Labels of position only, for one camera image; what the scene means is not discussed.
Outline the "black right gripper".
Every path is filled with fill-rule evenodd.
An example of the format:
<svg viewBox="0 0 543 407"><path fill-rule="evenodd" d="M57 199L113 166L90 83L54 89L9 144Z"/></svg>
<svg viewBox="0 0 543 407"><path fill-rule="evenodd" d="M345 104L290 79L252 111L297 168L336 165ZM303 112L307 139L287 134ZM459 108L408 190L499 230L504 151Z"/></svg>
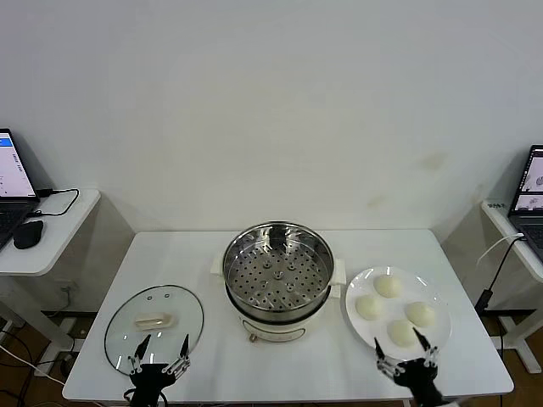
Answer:
<svg viewBox="0 0 543 407"><path fill-rule="evenodd" d="M374 338L377 355L377 368L387 378L393 378L395 384L406 387L418 406L434 407L445 405L445 399L434 385L437 376L437 357L439 349L415 327L412 328L420 342L424 356L416 360L408 360L398 365L382 350L378 339Z"/></svg>

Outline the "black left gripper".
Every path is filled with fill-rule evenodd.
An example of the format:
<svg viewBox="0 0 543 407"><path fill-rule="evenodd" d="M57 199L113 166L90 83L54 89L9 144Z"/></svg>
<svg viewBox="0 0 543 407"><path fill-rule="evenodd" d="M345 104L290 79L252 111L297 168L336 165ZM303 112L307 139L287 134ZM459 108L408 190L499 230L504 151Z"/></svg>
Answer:
<svg viewBox="0 0 543 407"><path fill-rule="evenodd" d="M189 335L184 338L182 347L177 358L167 364L142 364L142 360L150 342L151 335L148 334L138 344L134 354L128 356L131 363L130 380L133 388L129 389L129 405L137 407L159 406L162 403L168 406L168 400L163 390L172 386L177 376L182 376L191 365L189 351Z"/></svg>

